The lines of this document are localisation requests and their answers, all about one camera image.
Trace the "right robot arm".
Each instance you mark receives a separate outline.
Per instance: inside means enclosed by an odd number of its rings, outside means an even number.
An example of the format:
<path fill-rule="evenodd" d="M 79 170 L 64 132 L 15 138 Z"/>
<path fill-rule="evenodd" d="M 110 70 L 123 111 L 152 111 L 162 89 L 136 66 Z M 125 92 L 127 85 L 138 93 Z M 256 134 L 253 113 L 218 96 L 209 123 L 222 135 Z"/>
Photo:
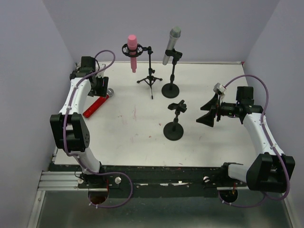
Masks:
<path fill-rule="evenodd" d="M 254 104 L 254 89 L 250 86 L 237 87 L 236 103 L 221 101 L 225 92 L 221 84 L 215 85 L 214 92 L 212 99 L 201 107 L 207 113 L 196 121 L 213 127 L 214 122 L 220 121 L 223 116 L 238 118 L 248 131 L 257 153 L 250 167 L 239 163 L 224 163 L 226 175 L 246 183 L 250 190 L 286 192 L 295 160 L 286 156 L 276 144 L 267 126 L 266 117 L 262 115 L 262 106 Z"/>

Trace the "black round-base stand front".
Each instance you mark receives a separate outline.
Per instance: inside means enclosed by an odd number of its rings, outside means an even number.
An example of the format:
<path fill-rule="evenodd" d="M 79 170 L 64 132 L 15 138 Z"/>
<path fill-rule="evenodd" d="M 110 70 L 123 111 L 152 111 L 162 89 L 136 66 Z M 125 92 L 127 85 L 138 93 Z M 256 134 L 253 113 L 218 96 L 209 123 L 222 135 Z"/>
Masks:
<path fill-rule="evenodd" d="M 175 80 L 175 67 L 176 67 L 178 61 L 181 59 L 182 53 L 179 51 L 176 51 L 173 48 L 172 50 L 166 50 L 165 54 L 168 57 L 173 57 L 172 72 L 171 72 L 171 76 L 170 76 L 170 82 L 165 84 L 162 87 L 161 93 L 164 97 L 173 99 L 173 98 L 176 98 L 180 93 L 179 87 L 176 84 L 174 84 L 174 80 Z"/>

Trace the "black round-base stand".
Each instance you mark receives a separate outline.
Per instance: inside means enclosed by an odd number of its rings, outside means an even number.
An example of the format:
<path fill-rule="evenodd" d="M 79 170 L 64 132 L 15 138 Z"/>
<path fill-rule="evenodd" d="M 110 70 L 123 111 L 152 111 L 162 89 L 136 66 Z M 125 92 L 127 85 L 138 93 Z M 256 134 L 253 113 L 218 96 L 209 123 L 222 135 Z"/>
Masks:
<path fill-rule="evenodd" d="M 174 84 L 174 80 L 175 80 L 175 67 L 176 67 L 178 61 L 181 59 L 182 53 L 179 51 L 176 51 L 173 48 L 172 50 L 166 50 L 165 54 L 168 57 L 173 57 L 172 72 L 171 72 L 171 76 L 170 76 L 170 82 L 165 84 L 162 87 L 161 93 L 164 97 L 173 99 L 173 98 L 176 98 L 180 93 L 179 87 L 176 84 Z"/>
<path fill-rule="evenodd" d="M 179 103 L 171 103 L 168 105 L 168 109 L 175 111 L 175 117 L 172 122 L 164 126 L 163 134 L 168 140 L 177 141 L 184 133 L 184 129 L 179 123 L 179 115 L 187 111 L 187 105 L 184 100 L 181 100 Z"/>

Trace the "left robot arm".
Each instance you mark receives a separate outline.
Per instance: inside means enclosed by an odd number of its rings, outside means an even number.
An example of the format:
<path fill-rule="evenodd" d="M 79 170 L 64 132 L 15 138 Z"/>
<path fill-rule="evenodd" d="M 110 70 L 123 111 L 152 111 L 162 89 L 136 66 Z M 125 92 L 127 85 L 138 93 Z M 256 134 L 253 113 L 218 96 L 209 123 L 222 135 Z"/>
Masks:
<path fill-rule="evenodd" d="M 79 178 L 87 187 L 100 188 L 106 184 L 101 174 L 104 168 L 95 158 L 90 144 L 89 129 L 83 118 L 84 104 L 88 96 L 106 98 L 108 78 L 98 76 L 99 64 L 94 57 L 83 56 L 80 67 L 70 74 L 70 90 L 58 114 L 50 117 L 50 125 L 57 148 L 73 157 L 81 167 Z"/>

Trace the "red glitter microphone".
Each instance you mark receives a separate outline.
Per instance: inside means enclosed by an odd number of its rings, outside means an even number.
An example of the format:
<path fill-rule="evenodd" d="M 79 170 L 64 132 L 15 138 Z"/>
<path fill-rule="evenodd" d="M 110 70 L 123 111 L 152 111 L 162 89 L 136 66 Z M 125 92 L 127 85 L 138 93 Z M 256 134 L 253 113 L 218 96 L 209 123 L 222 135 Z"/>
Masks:
<path fill-rule="evenodd" d="M 99 97 L 92 105 L 90 105 L 84 112 L 83 117 L 91 117 L 110 97 L 114 95 L 114 90 L 112 88 L 107 89 L 105 97 Z"/>

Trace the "silver microphone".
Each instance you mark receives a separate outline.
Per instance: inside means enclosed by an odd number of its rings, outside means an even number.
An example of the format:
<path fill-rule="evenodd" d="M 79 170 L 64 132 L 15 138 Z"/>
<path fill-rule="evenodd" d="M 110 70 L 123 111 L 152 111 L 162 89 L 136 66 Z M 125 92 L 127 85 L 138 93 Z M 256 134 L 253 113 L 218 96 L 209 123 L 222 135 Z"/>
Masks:
<path fill-rule="evenodd" d="M 166 50 L 173 50 L 175 47 L 175 44 L 177 42 L 177 40 L 179 39 L 179 37 L 181 36 L 181 29 L 178 26 L 175 26 L 171 29 L 170 31 L 170 36 L 169 36 L 169 41 L 166 47 Z M 164 57 L 163 57 L 163 61 L 162 64 L 165 66 L 167 65 L 168 61 L 169 61 L 169 56 L 165 53 Z"/>

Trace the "pink microphone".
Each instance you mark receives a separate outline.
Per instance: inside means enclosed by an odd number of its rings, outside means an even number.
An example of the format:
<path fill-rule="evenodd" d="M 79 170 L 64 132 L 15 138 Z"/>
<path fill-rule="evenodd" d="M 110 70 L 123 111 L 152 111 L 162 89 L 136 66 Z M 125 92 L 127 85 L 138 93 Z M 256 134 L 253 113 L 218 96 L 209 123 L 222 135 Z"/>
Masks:
<path fill-rule="evenodd" d="M 133 73 L 135 73 L 137 69 L 137 60 L 136 57 L 133 57 L 133 55 L 136 55 L 137 45 L 137 37 L 134 34 L 129 35 L 127 40 L 127 46 L 129 49 L 129 54 L 131 55 L 130 64 Z"/>

